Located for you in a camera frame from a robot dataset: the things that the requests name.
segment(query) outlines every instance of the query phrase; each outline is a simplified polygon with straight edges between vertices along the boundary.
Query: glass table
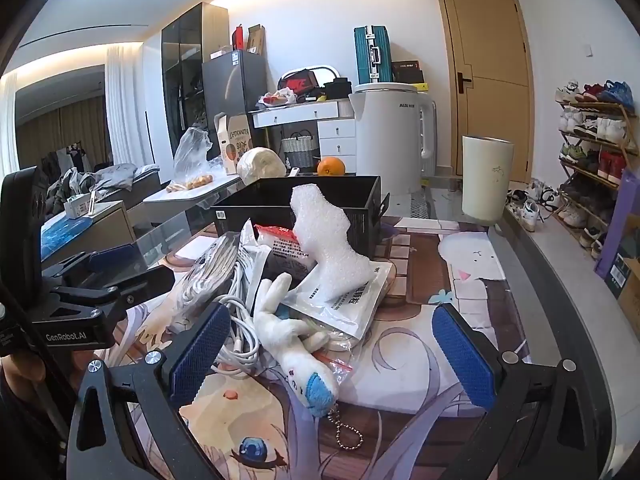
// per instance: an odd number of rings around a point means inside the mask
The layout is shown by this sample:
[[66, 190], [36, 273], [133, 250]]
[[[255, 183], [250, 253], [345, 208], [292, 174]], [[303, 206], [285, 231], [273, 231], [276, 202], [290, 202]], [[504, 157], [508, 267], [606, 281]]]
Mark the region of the glass table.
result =
[[[104, 279], [158, 263], [171, 267], [168, 256], [211, 230], [215, 213], [207, 207], [195, 206], [143, 235], [136, 243], [140, 257]], [[429, 209], [437, 215], [433, 200], [420, 210]], [[549, 366], [560, 357], [575, 361], [590, 391], [591, 403], [583, 409], [596, 424], [598, 466], [606, 468], [615, 435], [609, 388], [571, 298], [530, 237], [507, 213], [491, 228], [410, 214], [383, 219], [391, 235], [380, 241], [375, 256], [394, 263], [395, 279], [363, 342], [321, 356], [347, 374], [340, 413], [363, 434], [363, 445], [342, 450], [335, 426], [310, 416], [282, 371], [267, 360], [260, 374], [244, 380], [208, 376], [195, 401], [180, 410], [225, 478], [437, 478], [484, 415], [462, 390], [431, 332], [431, 315], [441, 303], [452, 303], [500, 351]], [[459, 217], [450, 209], [447, 214]], [[174, 267], [176, 280], [187, 270]], [[170, 478], [140, 410], [133, 414], [151, 462]], [[349, 441], [348, 433], [344, 439]], [[248, 458], [241, 452], [248, 446], [259, 452]], [[506, 452], [491, 478], [507, 473], [516, 455]]]

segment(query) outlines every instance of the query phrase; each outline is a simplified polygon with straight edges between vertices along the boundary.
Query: wooden door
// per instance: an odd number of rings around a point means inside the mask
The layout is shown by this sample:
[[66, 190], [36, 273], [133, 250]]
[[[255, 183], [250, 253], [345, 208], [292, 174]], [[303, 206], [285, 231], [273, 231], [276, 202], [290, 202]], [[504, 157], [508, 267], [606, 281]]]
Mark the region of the wooden door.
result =
[[515, 144], [511, 180], [527, 182], [533, 86], [517, 0], [441, 0], [452, 71], [452, 166], [462, 175], [462, 137]]

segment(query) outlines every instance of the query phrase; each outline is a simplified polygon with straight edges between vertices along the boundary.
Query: anime character eye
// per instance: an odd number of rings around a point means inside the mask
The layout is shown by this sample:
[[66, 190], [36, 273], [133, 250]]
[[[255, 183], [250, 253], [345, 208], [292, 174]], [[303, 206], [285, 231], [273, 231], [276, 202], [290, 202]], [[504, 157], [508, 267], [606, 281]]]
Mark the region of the anime character eye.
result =
[[277, 467], [286, 467], [284, 457], [275, 449], [268, 440], [257, 436], [248, 436], [242, 440], [238, 452], [231, 450], [231, 455], [244, 466], [253, 469], [275, 470]]

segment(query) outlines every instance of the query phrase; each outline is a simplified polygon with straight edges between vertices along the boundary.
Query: screw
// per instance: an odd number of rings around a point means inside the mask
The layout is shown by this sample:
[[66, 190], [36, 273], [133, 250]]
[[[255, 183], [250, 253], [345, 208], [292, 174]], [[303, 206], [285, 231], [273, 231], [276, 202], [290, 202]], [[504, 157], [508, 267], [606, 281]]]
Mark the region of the screw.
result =
[[507, 351], [502, 354], [502, 360], [510, 365], [516, 364], [520, 359], [516, 352]]
[[576, 366], [571, 359], [565, 359], [562, 361], [562, 368], [564, 368], [567, 372], [575, 372]]
[[159, 351], [154, 350], [153, 352], [149, 352], [147, 355], [145, 355], [145, 363], [148, 365], [154, 365], [161, 358], [162, 358], [162, 354]]
[[97, 372], [100, 368], [102, 368], [102, 361], [95, 359], [89, 363], [86, 369], [89, 370], [90, 373], [94, 373]]

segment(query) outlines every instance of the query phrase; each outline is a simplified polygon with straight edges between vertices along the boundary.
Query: blue sneaker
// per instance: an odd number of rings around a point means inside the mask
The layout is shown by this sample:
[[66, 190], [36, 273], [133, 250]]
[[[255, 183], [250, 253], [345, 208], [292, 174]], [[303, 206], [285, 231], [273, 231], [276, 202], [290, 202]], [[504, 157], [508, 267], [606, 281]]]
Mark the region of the blue sneaker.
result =
[[631, 113], [636, 113], [633, 94], [629, 85], [620, 82], [607, 81], [605, 89], [598, 94], [598, 100], [607, 103], [618, 103], [623, 105]]

